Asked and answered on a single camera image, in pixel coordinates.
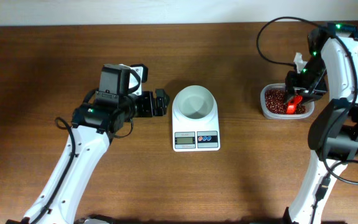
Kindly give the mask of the orange measuring scoop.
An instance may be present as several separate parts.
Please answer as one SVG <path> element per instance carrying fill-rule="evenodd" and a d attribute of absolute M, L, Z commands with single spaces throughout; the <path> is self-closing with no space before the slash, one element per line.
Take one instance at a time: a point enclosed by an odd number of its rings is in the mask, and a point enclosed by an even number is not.
<path fill-rule="evenodd" d="M 297 106 L 302 102 L 303 97 L 296 95 L 292 100 L 288 102 L 286 114 L 295 114 Z"/>

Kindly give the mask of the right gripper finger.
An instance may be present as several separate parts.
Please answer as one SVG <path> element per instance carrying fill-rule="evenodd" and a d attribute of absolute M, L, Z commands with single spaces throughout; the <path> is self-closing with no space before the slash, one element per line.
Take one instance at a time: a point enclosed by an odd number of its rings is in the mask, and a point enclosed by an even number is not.
<path fill-rule="evenodd" d="M 283 102 L 288 104 L 296 96 L 296 91 L 293 87 L 286 86 Z"/>
<path fill-rule="evenodd" d="M 298 103 L 298 105 L 305 105 L 317 100 L 320 100 L 322 98 L 322 94 L 306 94 L 306 93 L 299 93 L 298 96 L 301 96 L 301 101 Z"/>

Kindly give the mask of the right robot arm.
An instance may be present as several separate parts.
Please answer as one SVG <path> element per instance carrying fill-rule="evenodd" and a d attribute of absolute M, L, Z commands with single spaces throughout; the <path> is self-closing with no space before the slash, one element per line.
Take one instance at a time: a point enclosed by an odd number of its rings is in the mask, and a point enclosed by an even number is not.
<path fill-rule="evenodd" d="M 327 22 L 308 34 L 311 58 L 294 59 L 285 79 L 285 102 L 301 104 L 329 94 L 329 103 L 308 133 L 310 163 L 301 189 L 287 207 L 284 223 L 321 223 L 324 206 L 336 181 L 358 156 L 358 28 Z"/>

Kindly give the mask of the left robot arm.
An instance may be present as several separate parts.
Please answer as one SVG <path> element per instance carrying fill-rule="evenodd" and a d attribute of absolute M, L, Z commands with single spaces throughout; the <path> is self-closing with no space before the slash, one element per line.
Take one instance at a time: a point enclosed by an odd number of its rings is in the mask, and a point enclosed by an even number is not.
<path fill-rule="evenodd" d="M 63 153 L 42 193 L 21 223 L 73 223 L 79 202 L 100 158 L 124 123 L 134 118 L 164 116 L 170 102 L 163 89 L 142 90 L 148 68 L 143 64 L 105 64 L 99 86 L 75 108 L 70 123 L 55 118 L 68 131 Z"/>

